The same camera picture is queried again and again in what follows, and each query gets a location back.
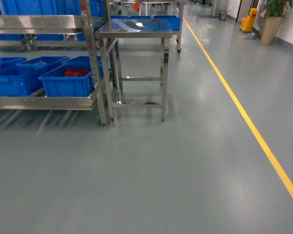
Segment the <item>red item in bin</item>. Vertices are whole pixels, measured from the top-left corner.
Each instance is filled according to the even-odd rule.
[[[85,75],[87,75],[90,71],[88,70],[75,70],[72,68],[68,68],[65,71],[65,76],[66,77],[84,77]]]

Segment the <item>green leaves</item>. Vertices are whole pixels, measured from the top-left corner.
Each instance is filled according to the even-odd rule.
[[[293,0],[267,0],[263,10],[265,17],[284,17],[284,8],[293,7]]]

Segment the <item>orange object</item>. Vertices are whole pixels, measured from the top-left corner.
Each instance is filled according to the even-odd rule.
[[[134,9],[135,11],[139,11],[140,4],[141,4],[141,2],[136,2],[136,3],[134,4],[134,6],[133,6],[133,9]]]
[[[75,70],[72,68],[68,68],[65,71],[65,76],[66,77],[84,77],[85,75],[87,75],[90,71],[88,70]]]

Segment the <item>table top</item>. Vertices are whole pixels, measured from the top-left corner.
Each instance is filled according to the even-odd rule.
[[[167,19],[111,19],[97,32],[98,38],[171,38]]]

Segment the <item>metal rack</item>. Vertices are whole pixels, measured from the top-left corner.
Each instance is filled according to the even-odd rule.
[[[2,2],[0,0],[0,11],[1,15],[5,15]],[[101,17],[92,17],[94,23],[104,20]],[[0,40],[0,46],[13,46],[13,47],[24,47],[26,46],[28,51],[36,50],[38,47],[87,47],[84,40],[74,40],[75,35],[67,35],[64,40],[37,40],[32,34],[24,34],[22,40]]]
[[[94,25],[100,22],[102,25],[104,22],[92,18],[89,0],[80,0],[80,7],[82,10],[81,16],[0,15],[0,34],[74,35],[85,33],[95,91],[87,97],[45,97],[44,90],[41,89],[30,97],[0,97],[0,109],[92,110],[97,104],[101,124],[107,124],[108,107],[105,106],[105,84],[99,73],[94,38]]]
[[[111,19],[111,9],[110,9],[110,3],[115,3],[115,2],[128,2],[128,3],[135,3],[135,2],[141,2],[141,3],[146,3],[146,4],[152,4],[152,3],[179,3],[179,13],[178,17],[180,18],[180,27],[179,31],[173,31],[173,35],[177,36],[177,52],[178,54],[181,53],[181,34],[182,34],[182,22],[183,22],[183,15],[184,15],[184,5],[185,2],[188,0],[106,0],[107,1],[107,15],[108,19]]]

